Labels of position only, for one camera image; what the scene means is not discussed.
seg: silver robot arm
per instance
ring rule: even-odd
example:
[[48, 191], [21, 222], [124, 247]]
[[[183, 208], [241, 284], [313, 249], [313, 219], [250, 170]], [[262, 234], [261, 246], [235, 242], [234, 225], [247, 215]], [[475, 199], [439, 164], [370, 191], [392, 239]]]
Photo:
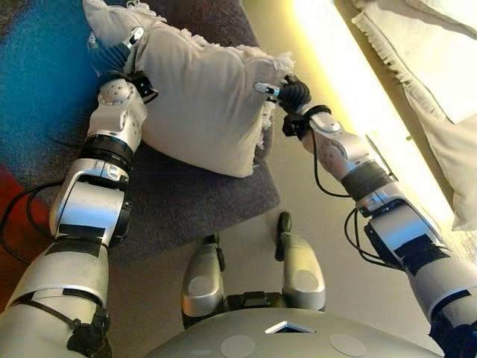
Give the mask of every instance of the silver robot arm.
[[[136, 28], [120, 45], [124, 58], [142, 34]], [[107, 250], [127, 232], [124, 190], [147, 110], [138, 89], [119, 75], [101, 86], [98, 103], [50, 210], [54, 241], [0, 315], [0, 357], [109, 357]]]
[[370, 217], [365, 227], [378, 255], [408, 275], [414, 295], [431, 324], [430, 336], [446, 357], [477, 354], [477, 267], [453, 254], [437, 226], [370, 156], [360, 137], [346, 132], [326, 106], [311, 106], [308, 88], [293, 76], [277, 88], [256, 90], [287, 111], [284, 132], [298, 136]]

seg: cushion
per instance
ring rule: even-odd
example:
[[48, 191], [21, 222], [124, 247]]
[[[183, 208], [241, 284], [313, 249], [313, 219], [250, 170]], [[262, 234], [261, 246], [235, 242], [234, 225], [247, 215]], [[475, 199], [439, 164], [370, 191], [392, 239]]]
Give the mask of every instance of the cushion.
[[453, 230], [477, 230], [477, 115], [453, 124], [438, 113], [427, 113], [411, 94], [406, 97], [454, 189]]
[[134, 69], [149, 77], [159, 98], [148, 104], [143, 140], [194, 166], [237, 178], [251, 175], [272, 105], [253, 85], [279, 85], [292, 70], [289, 55], [274, 58], [258, 48], [211, 44], [165, 24], [144, 3], [128, 4], [83, 0], [88, 23], [106, 46], [121, 42], [136, 26], [146, 31]]
[[461, 24], [477, 34], [477, 2], [475, 1], [405, 0], [405, 2], [448, 22]]

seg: white blanket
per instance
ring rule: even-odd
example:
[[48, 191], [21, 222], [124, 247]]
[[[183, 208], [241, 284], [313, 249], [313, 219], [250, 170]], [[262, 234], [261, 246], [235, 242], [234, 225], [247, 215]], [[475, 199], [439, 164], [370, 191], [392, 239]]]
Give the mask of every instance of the white blanket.
[[443, 112], [453, 123], [477, 113], [477, 41], [460, 25], [405, 0], [368, 3], [353, 22], [425, 111]]
[[419, 10], [465, 26], [477, 34], [477, 1], [474, 0], [406, 0]]

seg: light strip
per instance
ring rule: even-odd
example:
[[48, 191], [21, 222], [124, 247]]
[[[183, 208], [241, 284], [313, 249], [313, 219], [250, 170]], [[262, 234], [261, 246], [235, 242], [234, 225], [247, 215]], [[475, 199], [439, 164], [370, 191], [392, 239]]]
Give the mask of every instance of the light strip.
[[326, 74], [348, 128], [369, 135], [397, 177], [416, 194], [444, 231], [454, 219], [429, 167], [388, 95], [330, 0], [294, 0], [292, 12], [300, 37]]

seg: red carpet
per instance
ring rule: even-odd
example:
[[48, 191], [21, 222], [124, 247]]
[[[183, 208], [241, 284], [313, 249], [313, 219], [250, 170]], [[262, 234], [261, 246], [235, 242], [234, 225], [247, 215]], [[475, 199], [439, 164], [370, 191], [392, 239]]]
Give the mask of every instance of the red carpet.
[[[0, 215], [3, 216], [10, 200], [23, 189], [12, 174], [0, 165]], [[50, 241], [37, 233], [28, 223], [25, 214], [26, 201], [27, 198], [23, 198], [10, 214], [4, 238], [13, 250], [32, 260], [45, 250]], [[34, 201], [32, 213], [39, 224], [47, 227], [48, 209], [44, 204]], [[17, 261], [0, 246], [0, 312], [3, 311], [26, 268], [27, 265]]]

